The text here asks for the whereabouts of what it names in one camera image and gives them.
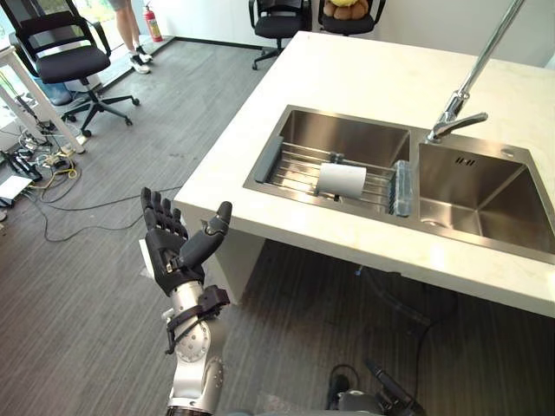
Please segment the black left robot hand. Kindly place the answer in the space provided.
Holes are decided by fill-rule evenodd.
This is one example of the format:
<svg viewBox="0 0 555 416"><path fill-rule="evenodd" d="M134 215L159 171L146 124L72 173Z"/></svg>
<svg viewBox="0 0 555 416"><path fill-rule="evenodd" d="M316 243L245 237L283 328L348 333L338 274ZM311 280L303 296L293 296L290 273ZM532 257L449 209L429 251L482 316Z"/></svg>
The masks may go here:
<svg viewBox="0 0 555 416"><path fill-rule="evenodd" d="M229 231L232 203L222 202L215 216L191 236L181 222L181 211L159 192L144 187L140 201L154 279L162 291L170 296L185 283L204 283L202 263L223 243Z"/></svg>

